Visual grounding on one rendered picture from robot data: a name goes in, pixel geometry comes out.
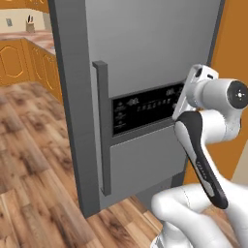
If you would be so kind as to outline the grey fridge door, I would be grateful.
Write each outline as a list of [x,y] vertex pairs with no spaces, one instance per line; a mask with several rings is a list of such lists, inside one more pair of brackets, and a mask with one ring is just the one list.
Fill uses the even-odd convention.
[[[210,63],[225,0],[85,0],[100,207],[149,202],[185,171],[171,116],[195,64]],[[111,194],[103,194],[96,69],[108,64]]]

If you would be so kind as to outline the orange base cupboard run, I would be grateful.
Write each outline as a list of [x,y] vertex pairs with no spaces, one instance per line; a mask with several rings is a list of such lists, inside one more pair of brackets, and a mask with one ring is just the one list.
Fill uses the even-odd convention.
[[55,55],[25,38],[0,40],[0,86],[27,81],[39,82],[63,102]]

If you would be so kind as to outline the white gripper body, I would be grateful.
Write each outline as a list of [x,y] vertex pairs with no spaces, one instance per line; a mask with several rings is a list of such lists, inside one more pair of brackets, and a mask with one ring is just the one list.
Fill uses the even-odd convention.
[[194,110],[194,108],[188,103],[186,96],[186,93],[188,92],[191,83],[192,80],[189,77],[187,77],[172,115],[173,121],[175,121],[182,112]]

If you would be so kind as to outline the tan knife block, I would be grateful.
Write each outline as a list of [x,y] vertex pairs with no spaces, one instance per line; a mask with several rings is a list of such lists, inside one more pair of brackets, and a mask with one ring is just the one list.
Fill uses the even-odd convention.
[[34,17],[32,15],[29,15],[26,20],[26,31],[28,33],[35,32]]

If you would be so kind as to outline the orange tall side panel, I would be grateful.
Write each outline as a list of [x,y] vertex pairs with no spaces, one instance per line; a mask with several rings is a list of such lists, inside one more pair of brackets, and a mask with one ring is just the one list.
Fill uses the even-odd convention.
[[[248,0],[226,0],[211,61],[221,78],[248,85]],[[234,183],[248,185],[248,108],[234,140],[207,147],[218,170]]]

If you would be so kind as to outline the grey fridge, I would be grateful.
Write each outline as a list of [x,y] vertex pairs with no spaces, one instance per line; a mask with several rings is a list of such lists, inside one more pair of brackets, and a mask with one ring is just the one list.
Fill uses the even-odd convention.
[[[86,5],[85,0],[48,0],[48,5],[79,208],[89,217],[104,208],[100,207]],[[168,188],[181,185],[185,171]]]

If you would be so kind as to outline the orange wall cupboard run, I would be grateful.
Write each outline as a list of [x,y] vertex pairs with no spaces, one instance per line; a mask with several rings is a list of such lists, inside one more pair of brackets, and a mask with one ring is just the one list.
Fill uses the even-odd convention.
[[47,0],[0,0],[0,10],[3,9],[31,9],[49,13]]

